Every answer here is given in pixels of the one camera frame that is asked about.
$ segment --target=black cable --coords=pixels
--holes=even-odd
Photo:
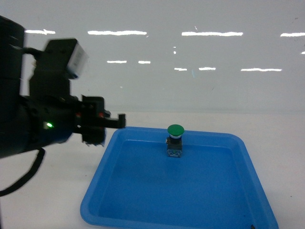
[[[0,191],[0,197],[16,191],[17,189],[21,188],[25,183],[27,183],[38,171],[42,163],[44,154],[45,154],[45,150],[43,148],[40,148],[36,156],[36,159],[33,162],[32,167],[29,169],[29,171],[26,174],[24,174],[19,180],[17,180],[14,184],[9,186],[5,190]]]
[[[34,49],[34,48],[23,48],[22,51],[24,54],[33,55],[35,60],[37,60],[42,54],[42,51]]]

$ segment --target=blue plastic tray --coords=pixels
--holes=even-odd
[[[243,141],[185,131],[168,157],[166,129],[117,130],[81,204],[93,225],[129,229],[278,229]]]

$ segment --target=white wall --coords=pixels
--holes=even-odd
[[[72,93],[103,96],[111,111],[305,111],[305,36],[280,37],[305,32],[303,1],[1,2],[0,15],[27,30],[55,32],[28,33],[28,46],[42,49],[48,39],[78,39],[89,60],[82,77],[72,81]],[[133,30],[147,34],[88,34]],[[187,31],[243,34],[182,36]],[[116,60],[127,63],[107,63]],[[25,58],[23,79],[31,74],[31,62]],[[202,67],[216,70],[200,71]],[[248,68],[282,70],[241,71]]]

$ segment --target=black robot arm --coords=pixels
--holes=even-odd
[[[125,114],[111,119],[102,97],[70,95],[86,58],[76,39],[50,40],[44,51],[24,48],[24,28],[4,17],[0,34],[0,158],[66,142],[72,133],[99,145],[106,127],[125,127]],[[20,95],[25,53],[36,59],[29,96]]]

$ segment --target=white table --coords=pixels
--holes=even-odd
[[[128,112],[128,126],[231,133],[245,143],[281,229],[305,224],[305,114],[211,114]],[[114,130],[108,129],[106,146]],[[46,147],[37,175],[20,190],[0,198],[2,226],[89,229],[80,205],[106,146],[86,146],[80,135]],[[36,152],[0,160],[0,189],[22,176]]]

